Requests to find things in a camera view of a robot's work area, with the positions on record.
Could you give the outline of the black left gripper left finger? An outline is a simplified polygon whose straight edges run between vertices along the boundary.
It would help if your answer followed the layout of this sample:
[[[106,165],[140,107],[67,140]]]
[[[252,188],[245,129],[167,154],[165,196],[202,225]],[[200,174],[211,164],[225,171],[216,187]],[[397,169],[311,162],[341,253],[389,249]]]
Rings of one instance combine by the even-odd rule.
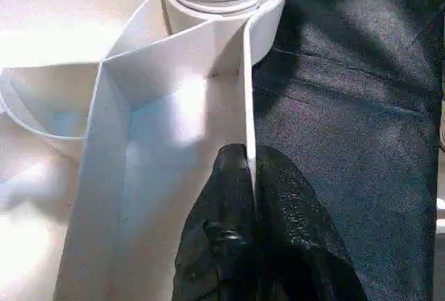
[[[245,145],[225,145],[184,223],[172,299],[258,300],[256,231]]]

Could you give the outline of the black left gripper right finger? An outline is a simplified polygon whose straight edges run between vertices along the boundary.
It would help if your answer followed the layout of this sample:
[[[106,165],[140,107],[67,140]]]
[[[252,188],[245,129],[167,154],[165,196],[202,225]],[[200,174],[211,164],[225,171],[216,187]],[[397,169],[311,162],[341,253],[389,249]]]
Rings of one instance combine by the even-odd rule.
[[[286,155],[257,149],[262,300],[364,300],[343,239],[312,185]]]

